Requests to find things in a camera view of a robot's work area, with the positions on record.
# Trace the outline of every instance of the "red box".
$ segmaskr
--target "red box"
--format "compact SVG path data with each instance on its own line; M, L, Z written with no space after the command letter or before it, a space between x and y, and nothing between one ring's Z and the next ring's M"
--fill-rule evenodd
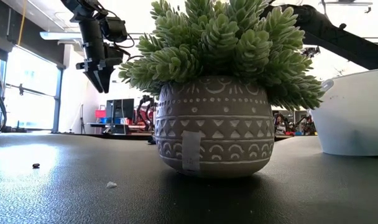
M95 110L95 118L105 118L106 110Z

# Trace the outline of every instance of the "ceramic pot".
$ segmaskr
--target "ceramic pot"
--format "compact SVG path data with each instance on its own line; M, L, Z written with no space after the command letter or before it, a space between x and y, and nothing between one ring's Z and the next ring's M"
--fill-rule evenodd
M378 156L378 70L324 81L325 94L312 110L323 152Z
M155 139L163 161L183 174L249 176L272 155L271 106L263 88L233 77L202 77L184 85L165 85Z

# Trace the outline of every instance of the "small crumb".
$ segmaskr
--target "small crumb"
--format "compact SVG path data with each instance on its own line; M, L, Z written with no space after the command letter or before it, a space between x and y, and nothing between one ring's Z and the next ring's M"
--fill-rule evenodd
M106 184L106 188L110 189L110 188L114 188L114 187L117 187L117 184L116 183L113 183L111 181L109 181L108 184Z

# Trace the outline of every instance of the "potted plant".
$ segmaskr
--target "potted plant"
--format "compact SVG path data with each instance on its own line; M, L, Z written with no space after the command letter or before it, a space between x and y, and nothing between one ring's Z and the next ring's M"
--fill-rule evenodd
M156 29L143 35L143 57L119 76L159 96L155 138L166 164L188 175L251 175L274 145L271 105L320 104L320 82L305 75L304 31L292 8L261 17L264 0L187 0L186 14L152 3Z

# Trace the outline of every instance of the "gray patterned pot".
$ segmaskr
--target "gray patterned pot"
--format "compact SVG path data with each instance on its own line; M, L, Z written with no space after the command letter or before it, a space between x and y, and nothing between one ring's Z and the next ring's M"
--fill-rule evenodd
M249 176L272 155L272 110L264 89L233 77L165 85L155 138L163 161L183 174Z

